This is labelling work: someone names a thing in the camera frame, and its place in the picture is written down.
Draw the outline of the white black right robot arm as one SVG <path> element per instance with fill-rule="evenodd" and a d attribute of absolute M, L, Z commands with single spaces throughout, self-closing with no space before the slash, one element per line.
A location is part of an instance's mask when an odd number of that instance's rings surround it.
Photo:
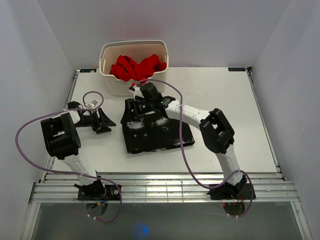
<path fill-rule="evenodd" d="M 133 94 L 125 102 L 125 115 L 129 121 L 136 121 L 154 111 L 168 119 L 178 120 L 180 126 L 188 124 L 197 128 L 204 145 L 216 155 L 224 177 L 222 183 L 207 186 L 207 189 L 221 199 L 243 196 L 247 177 L 241 172 L 235 154 L 235 131 L 220 109 L 209 111 L 184 105 L 172 96 L 163 96 L 151 82 L 143 85 L 134 83 L 129 91 Z"/>

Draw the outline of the red crumpled garment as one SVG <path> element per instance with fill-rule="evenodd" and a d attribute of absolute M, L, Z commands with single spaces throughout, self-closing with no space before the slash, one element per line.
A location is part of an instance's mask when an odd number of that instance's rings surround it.
<path fill-rule="evenodd" d="M 156 54 L 144 58 L 140 63 L 127 55 L 120 55 L 116 63 L 111 65 L 109 74 L 124 82 L 141 81 L 152 77 L 156 72 L 164 71 L 166 68 L 167 63 L 160 61 Z"/>

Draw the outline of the black white patterned trousers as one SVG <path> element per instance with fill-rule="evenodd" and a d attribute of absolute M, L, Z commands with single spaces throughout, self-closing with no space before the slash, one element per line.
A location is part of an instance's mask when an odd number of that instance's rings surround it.
<path fill-rule="evenodd" d="M 179 127 L 176 119 L 169 119 L 161 110 L 141 117 L 126 116 L 120 121 L 127 153 L 139 154 L 176 149 L 181 146 Z"/>

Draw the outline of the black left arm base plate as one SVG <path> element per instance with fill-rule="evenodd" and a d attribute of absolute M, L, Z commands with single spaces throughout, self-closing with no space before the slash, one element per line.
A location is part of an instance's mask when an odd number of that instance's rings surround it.
<path fill-rule="evenodd" d="M 105 184 L 105 196 L 103 198 L 94 198 L 92 196 L 86 196 L 80 190 L 77 194 L 78 201 L 103 201 L 108 199 L 109 201 L 119 201 L 120 200 L 120 191 L 114 185 Z"/>

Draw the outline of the aluminium rail frame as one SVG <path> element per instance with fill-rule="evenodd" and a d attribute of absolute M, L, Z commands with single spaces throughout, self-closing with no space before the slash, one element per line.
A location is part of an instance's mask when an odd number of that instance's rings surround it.
<path fill-rule="evenodd" d="M 181 174 L 105 174 L 104 178 L 121 185 L 124 203 L 208 203 L 208 190 L 186 173 Z M 300 196 L 292 181 L 281 173 L 249 174 L 257 202 L 298 202 Z M 75 203 L 78 183 L 74 175 L 48 173 L 35 183 L 30 203 Z"/>

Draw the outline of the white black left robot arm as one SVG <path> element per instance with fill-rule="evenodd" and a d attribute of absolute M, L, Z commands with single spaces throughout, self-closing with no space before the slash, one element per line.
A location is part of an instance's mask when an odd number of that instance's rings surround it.
<path fill-rule="evenodd" d="M 79 184 L 74 186 L 85 196 L 102 200 L 107 196 L 106 187 L 97 172 L 79 158 L 81 148 L 77 128 L 91 128 L 96 134 L 108 133 L 114 123 L 99 107 L 94 109 L 94 100 L 89 109 L 84 109 L 77 101 L 67 103 L 67 111 L 40 122 L 46 150 L 51 157 L 61 160 L 78 175 Z"/>

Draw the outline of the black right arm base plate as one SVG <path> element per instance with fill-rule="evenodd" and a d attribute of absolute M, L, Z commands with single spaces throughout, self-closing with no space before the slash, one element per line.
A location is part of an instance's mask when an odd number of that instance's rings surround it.
<path fill-rule="evenodd" d="M 231 184 L 224 184 L 218 188 L 210 189 L 207 193 L 211 200 L 253 200 L 256 199 L 256 193 L 249 183 L 241 186 L 233 186 Z"/>

